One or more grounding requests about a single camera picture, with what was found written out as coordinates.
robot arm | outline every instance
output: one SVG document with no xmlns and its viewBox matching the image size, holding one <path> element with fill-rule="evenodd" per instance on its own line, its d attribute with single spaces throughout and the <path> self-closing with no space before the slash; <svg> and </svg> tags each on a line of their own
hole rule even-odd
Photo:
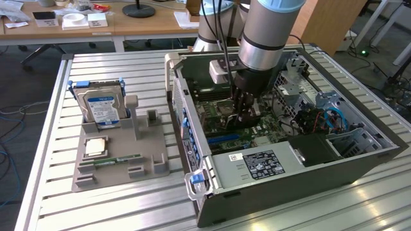
<svg viewBox="0 0 411 231">
<path fill-rule="evenodd" d="M 233 23 L 233 25 L 240 26 L 246 15 L 242 33 L 238 34 L 241 40 L 236 66 L 240 66 L 240 68 L 232 68 L 236 70 L 236 74 L 230 86 L 233 109 L 237 113 L 236 123 L 242 123 L 256 116 L 253 113 L 254 99 L 266 88 L 272 68 L 276 66 L 281 56 L 289 32 L 305 0 L 252 0 L 248 12 L 244 5 L 233 8 L 230 2 L 222 1 L 222 3 L 221 22 L 229 21 L 232 23 L 232 11 L 236 10 L 238 11 L 238 14 L 236 14 L 237 23 Z M 218 49 L 216 38 L 212 35 L 212 30 L 216 30 L 209 28 L 205 23 L 205 17 L 210 27 L 214 22 L 212 2 L 204 3 L 204 9 L 208 10 L 205 16 L 200 19 L 198 38 L 193 51 Z M 222 24 L 222 30 L 226 31 L 226 23 Z M 221 82 L 216 75 L 221 76 L 221 73 L 224 74 L 225 68 L 220 68 L 220 66 L 217 61 L 210 61 L 209 71 L 214 83 Z"/>
</svg>

wooden desk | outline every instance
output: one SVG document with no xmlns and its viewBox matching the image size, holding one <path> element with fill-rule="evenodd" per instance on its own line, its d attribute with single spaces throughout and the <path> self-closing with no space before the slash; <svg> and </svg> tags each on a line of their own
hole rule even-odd
<svg viewBox="0 0 411 231">
<path fill-rule="evenodd" d="M 6 28 L 9 23 L 4 18 L 0 25 L 0 45 L 29 45 L 74 42 L 112 41 L 116 52 L 124 52 L 122 42 L 132 39 L 170 39 L 190 38 L 197 36 L 197 30 L 184 30 L 178 27 L 173 17 L 173 9 L 154 6 L 156 13 L 152 17 L 136 19 L 122 14 L 121 9 L 130 2 L 106 2 L 113 15 L 106 16 L 108 26 L 81 30 L 62 30 L 61 16 L 58 25 L 37 27 L 32 12 L 52 11 L 62 7 L 41 7 L 37 2 L 24 2 L 22 12 L 32 18 L 28 26 Z M 174 8 L 184 8 L 181 3 L 162 3 Z"/>
<path fill-rule="evenodd" d="M 149 18 L 130 18 L 122 14 L 122 7 L 130 2 L 116 2 L 112 12 L 114 13 L 116 35 L 156 35 L 156 34 L 184 34 L 197 33 L 197 29 L 181 29 L 173 17 L 176 10 L 150 5 L 154 8 L 154 15 Z M 162 5 L 182 9 L 184 5 L 174 2 L 161 3 Z"/>
</svg>

blue cable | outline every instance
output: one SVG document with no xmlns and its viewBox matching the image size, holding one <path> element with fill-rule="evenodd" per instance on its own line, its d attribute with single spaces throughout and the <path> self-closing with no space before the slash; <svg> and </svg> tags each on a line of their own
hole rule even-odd
<svg viewBox="0 0 411 231">
<path fill-rule="evenodd" d="M 342 112 L 341 112 L 337 108 L 334 108 L 334 107 L 329 107 L 329 108 L 326 108 L 326 109 L 324 110 L 324 118 L 325 118 L 325 121 L 326 121 L 328 126 L 329 126 L 330 128 L 333 128 L 330 122 L 326 120 L 326 118 L 328 118 L 328 113 L 326 113 L 326 111 L 334 111 L 334 112 L 338 114 L 338 116 L 340 116 L 340 118 L 341 118 L 341 120 L 342 120 L 345 129 L 348 129 L 348 124 L 346 124 L 346 120 L 345 120 L 345 118 L 344 118 Z"/>
<path fill-rule="evenodd" d="M 21 127 L 20 127 L 20 130 L 18 132 L 9 138 L 6 139 L 5 141 L 0 142 L 0 143 L 6 143 L 8 141 L 10 141 L 13 138 L 16 138 L 16 136 L 21 133 L 22 129 L 24 129 L 24 122 L 18 119 L 8 119 L 8 118 L 4 118 L 0 116 L 0 119 L 4 119 L 4 120 L 8 120 L 8 121 L 16 121 L 16 122 L 20 122 L 21 123 Z"/>
<path fill-rule="evenodd" d="M 0 205 L 0 208 L 2 208 L 2 206 L 5 206 L 5 204 L 9 201 L 12 201 L 18 196 L 18 194 L 20 194 L 20 177 L 18 177 L 18 174 L 17 174 L 17 168 L 16 168 L 16 165 L 14 165 L 14 160 L 12 159 L 12 157 L 5 152 L 0 151 L 0 153 L 5 156 L 5 158 L 9 159 L 9 162 L 12 163 L 12 166 L 13 166 L 13 171 L 14 171 L 14 174 L 16 174 L 16 178 L 17 178 L 17 190 L 16 190 L 16 193 L 5 202 L 2 202 L 2 204 Z"/>
</svg>

power supply label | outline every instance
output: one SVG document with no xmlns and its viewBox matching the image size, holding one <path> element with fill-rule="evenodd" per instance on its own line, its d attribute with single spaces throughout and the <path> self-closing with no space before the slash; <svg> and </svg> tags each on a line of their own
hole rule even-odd
<svg viewBox="0 0 411 231">
<path fill-rule="evenodd" d="M 272 150 L 244 155 L 242 159 L 254 180 L 285 173 Z"/>
</svg>

3d printed holder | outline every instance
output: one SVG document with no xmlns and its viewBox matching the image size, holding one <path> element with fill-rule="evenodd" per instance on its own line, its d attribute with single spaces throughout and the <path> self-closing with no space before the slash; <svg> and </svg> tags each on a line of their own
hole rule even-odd
<svg viewBox="0 0 411 231">
<path fill-rule="evenodd" d="M 118 128 L 97 129 L 81 124 L 72 191 L 80 192 L 169 174 L 161 119 L 156 110 L 136 114 L 137 96 L 124 98 L 129 118 Z M 86 142 L 97 139 L 98 152 L 86 154 Z"/>
</svg>

